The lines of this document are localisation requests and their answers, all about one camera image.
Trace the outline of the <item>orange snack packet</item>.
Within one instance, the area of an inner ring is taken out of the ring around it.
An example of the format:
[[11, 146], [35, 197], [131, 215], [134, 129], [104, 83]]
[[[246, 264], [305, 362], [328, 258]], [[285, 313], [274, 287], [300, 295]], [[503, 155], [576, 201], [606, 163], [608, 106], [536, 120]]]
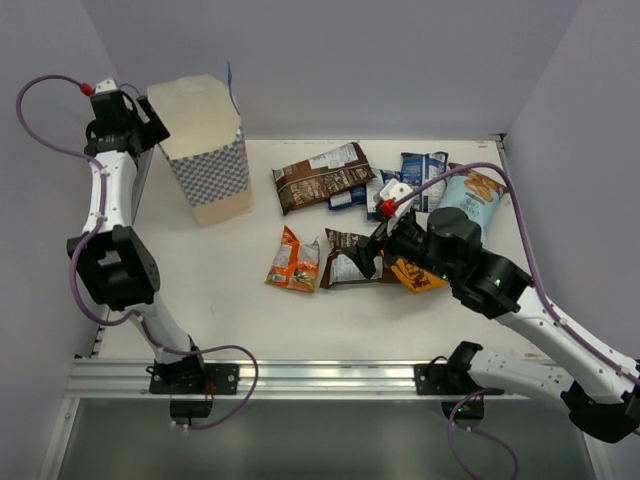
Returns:
[[404, 259], [397, 258], [391, 264], [385, 254], [382, 254], [383, 274], [382, 283], [402, 284], [412, 294], [420, 294], [433, 289], [448, 286], [448, 282], [419, 268]]

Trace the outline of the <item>light blue snack packet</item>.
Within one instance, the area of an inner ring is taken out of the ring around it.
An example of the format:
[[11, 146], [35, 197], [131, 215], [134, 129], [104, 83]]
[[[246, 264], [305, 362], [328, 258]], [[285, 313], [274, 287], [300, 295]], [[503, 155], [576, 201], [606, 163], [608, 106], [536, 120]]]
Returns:
[[438, 209], [453, 207], [463, 211], [480, 226], [485, 243], [497, 208], [509, 188], [475, 169], [452, 175], [445, 183]]

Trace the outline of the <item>checkered blue paper bag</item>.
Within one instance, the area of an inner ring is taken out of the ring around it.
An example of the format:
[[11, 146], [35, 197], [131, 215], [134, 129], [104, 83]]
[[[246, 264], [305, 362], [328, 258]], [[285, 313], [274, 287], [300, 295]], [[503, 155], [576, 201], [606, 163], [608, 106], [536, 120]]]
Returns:
[[232, 67], [224, 80], [182, 77], [151, 85], [147, 94], [169, 131], [160, 151], [196, 224], [207, 227], [249, 212], [253, 192]]

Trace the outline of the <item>blue white snack packet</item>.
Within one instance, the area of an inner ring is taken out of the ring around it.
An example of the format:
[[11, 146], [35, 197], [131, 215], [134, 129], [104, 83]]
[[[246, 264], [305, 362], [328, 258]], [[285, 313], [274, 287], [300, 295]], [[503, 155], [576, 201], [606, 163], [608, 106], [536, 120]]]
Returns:
[[366, 203], [366, 187], [357, 186], [344, 192], [332, 195], [328, 201], [330, 210], [341, 210]]

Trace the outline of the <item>dark brown kettle chips bag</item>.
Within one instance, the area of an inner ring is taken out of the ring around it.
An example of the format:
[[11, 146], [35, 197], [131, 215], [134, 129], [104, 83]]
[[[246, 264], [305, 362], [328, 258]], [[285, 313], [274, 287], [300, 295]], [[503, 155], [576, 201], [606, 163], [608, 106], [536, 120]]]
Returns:
[[326, 239], [329, 244], [329, 254], [326, 259], [325, 269], [320, 281], [320, 287], [331, 289], [339, 285], [356, 285], [368, 283], [399, 284], [400, 280], [392, 272], [381, 255], [374, 259], [375, 274], [370, 278], [362, 275], [355, 263], [343, 253], [343, 249], [355, 245], [361, 235], [356, 233], [341, 232], [334, 229], [325, 229]]

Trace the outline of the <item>small orange white packet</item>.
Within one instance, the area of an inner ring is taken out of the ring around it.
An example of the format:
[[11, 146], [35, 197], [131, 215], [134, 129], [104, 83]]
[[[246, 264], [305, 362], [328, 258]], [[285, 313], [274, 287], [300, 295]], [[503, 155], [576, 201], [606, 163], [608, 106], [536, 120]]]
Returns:
[[285, 226], [265, 283], [303, 293], [314, 293], [319, 274], [320, 246], [317, 239], [304, 243]]

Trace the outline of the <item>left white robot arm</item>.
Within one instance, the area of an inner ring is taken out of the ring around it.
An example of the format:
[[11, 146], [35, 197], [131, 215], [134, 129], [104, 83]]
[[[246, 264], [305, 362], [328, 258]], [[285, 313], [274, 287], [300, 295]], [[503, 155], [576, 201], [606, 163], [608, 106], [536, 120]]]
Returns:
[[132, 99], [105, 82], [89, 99], [95, 118], [85, 130], [84, 153], [91, 168], [91, 201], [81, 235], [67, 242], [71, 286], [85, 286], [96, 304], [115, 315], [96, 323], [136, 326], [154, 351], [151, 392], [201, 393], [208, 369], [160, 298], [157, 263], [133, 228], [139, 160], [170, 133], [144, 96]]

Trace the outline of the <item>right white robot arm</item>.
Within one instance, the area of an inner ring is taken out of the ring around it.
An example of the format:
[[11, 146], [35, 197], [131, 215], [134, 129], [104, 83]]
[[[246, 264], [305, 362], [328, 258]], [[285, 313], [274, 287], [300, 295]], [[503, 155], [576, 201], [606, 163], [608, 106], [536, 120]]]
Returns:
[[483, 247], [480, 226], [461, 210], [439, 208], [425, 227], [414, 212], [386, 219], [345, 253], [366, 278], [375, 273], [378, 255], [426, 270], [445, 280], [464, 307], [518, 333], [554, 362], [509, 359], [463, 341], [443, 375], [454, 391], [494, 388], [548, 401], [584, 433], [607, 443], [638, 432], [638, 361], [554, 309], [528, 273]]

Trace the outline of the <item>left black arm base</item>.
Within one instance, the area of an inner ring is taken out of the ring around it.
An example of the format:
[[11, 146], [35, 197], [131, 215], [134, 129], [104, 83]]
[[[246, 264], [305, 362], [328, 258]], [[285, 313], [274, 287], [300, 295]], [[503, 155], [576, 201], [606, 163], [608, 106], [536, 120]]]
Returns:
[[151, 376], [149, 392], [168, 395], [170, 418], [188, 425], [211, 414], [216, 395], [235, 395], [240, 379], [240, 367], [235, 363], [178, 362], [175, 369], [154, 363], [146, 372]]

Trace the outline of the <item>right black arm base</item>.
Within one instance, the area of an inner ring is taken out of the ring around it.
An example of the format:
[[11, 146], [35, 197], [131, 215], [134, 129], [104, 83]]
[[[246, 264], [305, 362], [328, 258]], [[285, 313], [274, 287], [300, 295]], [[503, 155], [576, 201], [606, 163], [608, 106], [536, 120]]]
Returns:
[[[448, 358], [443, 355], [414, 364], [412, 369], [418, 396], [439, 395], [461, 399], [481, 390], [466, 373], [459, 373], [450, 367]], [[485, 416], [485, 396], [486, 393], [476, 395], [460, 407], [455, 407], [457, 400], [443, 400], [442, 413], [446, 418], [455, 413], [457, 423], [470, 428], [479, 427]]]

